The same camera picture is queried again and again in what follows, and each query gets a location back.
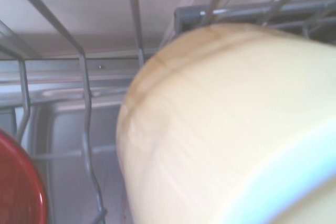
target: dishwasher rack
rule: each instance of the dishwasher rack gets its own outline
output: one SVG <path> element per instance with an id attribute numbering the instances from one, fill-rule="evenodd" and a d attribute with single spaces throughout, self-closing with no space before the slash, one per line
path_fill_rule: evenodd
<path id="1" fill-rule="evenodd" d="M 85 101 L 85 127 L 82 133 L 82 150 L 72 153 L 64 153 L 56 155 L 41 155 L 40 160 L 51 161 L 55 158 L 62 158 L 66 156 L 84 157 L 84 165 L 86 173 L 92 182 L 94 192 L 97 198 L 98 214 L 91 223 L 105 223 L 105 215 L 107 210 L 104 207 L 102 200 L 102 193 L 100 186 L 96 179 L 93 167 L 91 154 L 94 150 L 90 147 L 89 131 L 91 119 L 91 98 L 93 97 L 90 90 L 89 75 L 86 61 L 86 54 L 83 47 L 73 38 L 69 31 L 62 25 L 57 17 L 48 9 L 42 0 L 28 0 L 30 3 L 53 25 L 53 27 L 70 42 L 79 53 L 79 62 L 83 82 L 83 97 Z M 179 34 L 205 25 L 218 22 L 250 22 L 257 23 L 262 26 L 273 27 L 291 31 L 296 29 L 296 33 L 310 38 L 312 32 L 317 30 L 321 25 L 336 24 L 336 17 L 327 17 L 336 9 L 336 0 L 278 0 L 271 3 L 264 4 L 250 4 L 244 6 L 229 7 L 224 9 L 217 9 L 220 0 L 210 0 L 208 6 L 192 6 L 181 7 L 175 11 L 175 36 Z M 139 0 L 130 0 L 132 18 L 135 28 L 135 43 L 138 49 L 139 66 L 144 64 L 144 49 L 141 31 L 141 19 Z M 284 22 L 281 17 L 288 17 L 290 15 L 299 16 L 296 20 Z M 15 33 L 6 27 L 7 32 L 15 37 Z M 18 49 L 24 51 L 26 54 L 36 54 L 24 41 L 17 38 L 16 46 Z M 24 108 L 24 116 L 18 127 L 15 139 L 21 143 L 22 136 L 25 132 L 27 122 L 30 116 L 30 107 L 44 102 L 53 102 L 53 100 L 34 101 L 30 100 L 28 91 L 28 81 L 25 59 L 17 52 L 0 45 L 0 51 L 8 56 L 18 60 L 21 92 L 23 104 L 7 104 L 1 105 L 1 108 L 10 108 L 15 106 L 22 106 Z"/>

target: dishwasher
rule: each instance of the dishwasher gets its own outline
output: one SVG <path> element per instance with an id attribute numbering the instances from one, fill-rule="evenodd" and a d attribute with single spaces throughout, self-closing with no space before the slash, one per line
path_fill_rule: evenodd
<path id="1" fill-rule="evenodd" d="M 172 32 L 157 48 L 145 48 L 141 0 L 129 0 L 136 48 L 87 56 L 44 0 L 22 1 L 78 53 L 44 58 L 0 22 L 5 38 L 0 45 L 0 127 L 38 168 L 48 198 L 48 223 L 133 223 L 114 139 L 119 107 L 138 69 L 170 40 L 200 26 L 231 22 L 336 43 L 336 0 L 206 0 L 206 5 L 176 6 Z"/>

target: red bowl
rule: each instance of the red bowl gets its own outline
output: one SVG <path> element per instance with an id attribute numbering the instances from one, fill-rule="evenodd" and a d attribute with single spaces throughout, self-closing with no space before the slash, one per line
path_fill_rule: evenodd
<path id="1" fill-rule="evenodd" d="M 43 185 L 28 154 L 0 130 L 0 224 L 45 224 Z"/>

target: dishwasher tub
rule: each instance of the dishwasher tub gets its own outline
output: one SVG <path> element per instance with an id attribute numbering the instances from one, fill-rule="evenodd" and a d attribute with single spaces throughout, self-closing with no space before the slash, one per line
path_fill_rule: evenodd
<path id="1" fill-rule="evenodd" d="M 98 210 L 81 158 L 85 104 L 78 60 L 34 60 L 26 65 L 31 103 L 43 102 L 32 106 L 22 145 L 45 184 L 48 223 L 88 223 Z M 115 149 L 115 126 L 137 69 L 135 58 L 88 60 L 92 161 L 108 212 L 106 223 L 133 223 Z M 0 127 L 15 135 L 23 116 L 16 61 L 0 61 L 0 89 Z"/>

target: metal wire rack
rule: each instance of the metal wire rack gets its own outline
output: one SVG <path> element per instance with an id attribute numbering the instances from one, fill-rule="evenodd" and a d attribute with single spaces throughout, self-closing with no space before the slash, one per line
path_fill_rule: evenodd
<path id="1" fill-rule="evenodd" d="M 85 100 L 85 126 L 82 133 L 82 149 L 80 151 L 73 151 L 70 153 L 50 155 L 44 154 L 37 157 L 38 160 L 50 161 L 55 158 L 63 158 L 69 156 L 83 156 L 84 165 L 86 169 L 87 176 L 92 182 L 94 192 L 96 194 L 98 214 L 91 221 L 91 223 L 105 223 L 105 215 L 107 210 L 104 207 L 102 193 L 98 181 L 96 179 L 94 169 L 92 167 L 92 152 L 104 151 L 103 148 L 92 149 L 90 146 L 89 131 L 90 131 L 90 120 L 91 120 L 91 97 L 93 96 L 90 90 L 90 82 L 86 61 L 86 53 L 83 47 L 74 39 L 74 37 L 69 33 L 69 31 L 62 25 L 62 23 L 57 19 L 57 17 L 48 9 L 48 7 L 43 3 L 42 0 L 28 0 L 30 3 L 53 25 L 53 27 L 66 38 L 78 51 L 79 61 L 83 82 L 83 93 Z M 220 0 L 210 0 L 208 6 L 194 6 L 194 7 L 182 7 L 178 8 L 175 12 L 175 35 L 178 36 L 184 31 L 194 29 L 199 26 L 208 25 L 217 22 L 250 22 L 257 23 L 262 26 L 269 26 L 278 29 L 293 29 L 298 28 L 302 35 L 307 38 L 311 37 L 311 32 L 317 25 L 325 24 L 336 24 L 336 18 L 327 17 L 336 9 L 336 0 L 278 0 L 271 3 L 265 4 L 251 4 L 244 6 L 236 6 L 224 9 L 217 9 Z M 135 43 L 138 49 L 138 60 L 139 66 L 144 64 L 144 50 L 142 41 L 142 31 L 141 31 L 141 20 L 140 20 L 140 9 L 139 0 L 130 0 L 131 12 L 135 27 Z M 281 19 L 282 16 L 288 15 L 299 15 L 299 20 L 292 20 L 290 22 L 284 23 Z M 5 24 L 0 24 L 2 27 L 6 28 L 6 32 L 11 36 L 16 36 L 13 31 L 11 31 Z M 22 50 L 25 54 L 37 54 L 33 49 L 31 49 L 24 41 L 17 38 L 16 46 Z M 25 59 L 23 56 L 17 52 L 10 50 L 4 46 L 0 46 L 0 51 L 9 55 L 10 57 L 18 60 L 19 62 L 19 74 L 21 91 L 23 98 L 23 108 L 24 116 L 18 127 L 16 133 L 16 140 L 21 142 L 22 136 L 24 134 L 27 122 L 30 116 L 30 107 L 32 105 L 45 103 L 45 102 L 56 102 L 58 100 L 39 100 L 31 101 L 28 91 L 28 81 Z M 19 104 L 5 104 L 1 105 L 0 108 L 10 108 L 18 106 Z"/>

